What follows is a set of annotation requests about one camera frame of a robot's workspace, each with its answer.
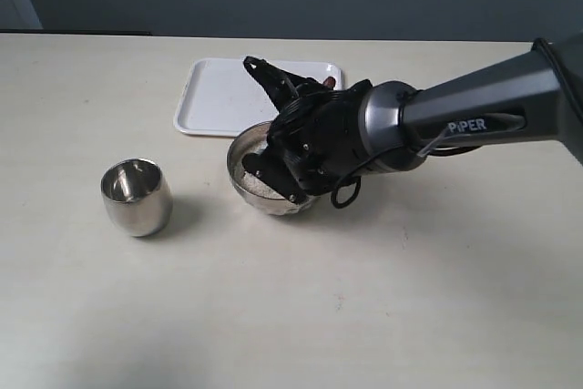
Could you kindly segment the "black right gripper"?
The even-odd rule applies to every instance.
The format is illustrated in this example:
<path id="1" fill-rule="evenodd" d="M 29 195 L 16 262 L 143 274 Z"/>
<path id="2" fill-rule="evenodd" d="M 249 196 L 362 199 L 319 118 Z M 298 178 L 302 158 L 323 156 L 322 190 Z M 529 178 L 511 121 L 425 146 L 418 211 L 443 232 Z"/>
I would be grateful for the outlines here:
<path id="1" fill-rule="evenodd" d="M 267 142 L 243 150 L 243 188 L 264 199 L 303 204 L 308 195 L 359 186 L 356 168 L 366 151 L 358 115 L 370 80 L 334 90 L 255 56 L 242 64 L 278 110 Z"/>

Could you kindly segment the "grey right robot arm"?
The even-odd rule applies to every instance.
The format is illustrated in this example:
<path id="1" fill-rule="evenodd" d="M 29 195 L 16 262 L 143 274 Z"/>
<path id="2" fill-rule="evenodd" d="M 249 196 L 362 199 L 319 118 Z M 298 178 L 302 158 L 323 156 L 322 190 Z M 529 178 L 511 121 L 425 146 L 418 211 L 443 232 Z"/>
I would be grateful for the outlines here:
<path id="1" fill-rule="evenodd" d="M 555 140 L 582 156 L 581 36 L 539 38 L 523 55 L 427 89 L 365 79 L 335 90 L 256 57 L 243 64 L 278 114 L 265 149 L 242 166 L 293 203 L 487 145 Z"/>

